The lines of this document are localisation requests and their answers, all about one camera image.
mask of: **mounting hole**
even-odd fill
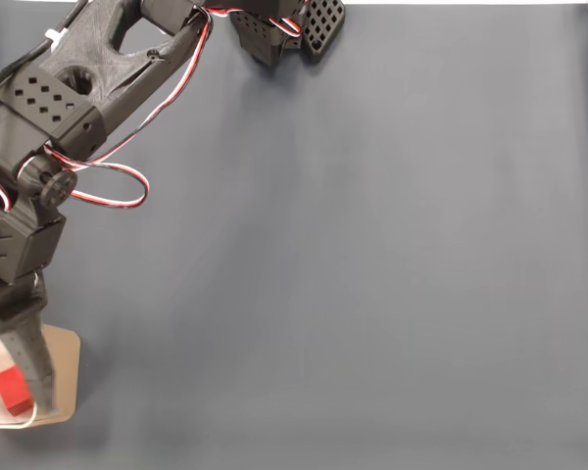
[[[93,89],[91,72],[83,67],[72,67],[64,70],[59,79],[69,88],[82,96],[87,96]]]

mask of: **red cube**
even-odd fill
[[[33,407],[26,379],[17,366],[0,372],[0,395],[12,416],[19,416]]]

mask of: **perforated black panel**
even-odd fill
[[[96,107],[33,64],[0,88],[0,102],[47,133],[72,159],[86,159],[107,139]]]
[[[310,0],[303,30],[303,50],[314,63],[326,54],[340,32],[346,8],[340,0]]]
[[[269,38],[271,27],[261,21],[258,17],[246,12],[236,12],[232,13],[230,16],[233,25],[235,25],[239,31],[248,33],[253,32],[258,38],[261,37],[262,39]]]

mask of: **black robotic arm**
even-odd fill
[[[0,339],[41,410],[51,410],[54,397],[40,328],[47,302],[42,270],[66,222],[57,207],[77,195],[76,172],[100,165],[138,173],[104,161],[182,91],[211,32],[212,15],[230,15],[242,47],[268,66],[288,49],[319,60],[344,23],[345,10],[340,0],[309,1],[79,0],[49,39],[0,71]],[[120,53],[124,36],[142,18],[170,39]],[[111,151],[93,157],[187,61],[169,99]],[[146,195],[116,207],[137,207]]]

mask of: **gray tabletop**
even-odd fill
[[[66,8],[0,0],[0,67]],[[120,156],[145,207],[63,208],[78,410],[0,470],[588,470],[588,10],[352,7],[274,73],[236,40]]]

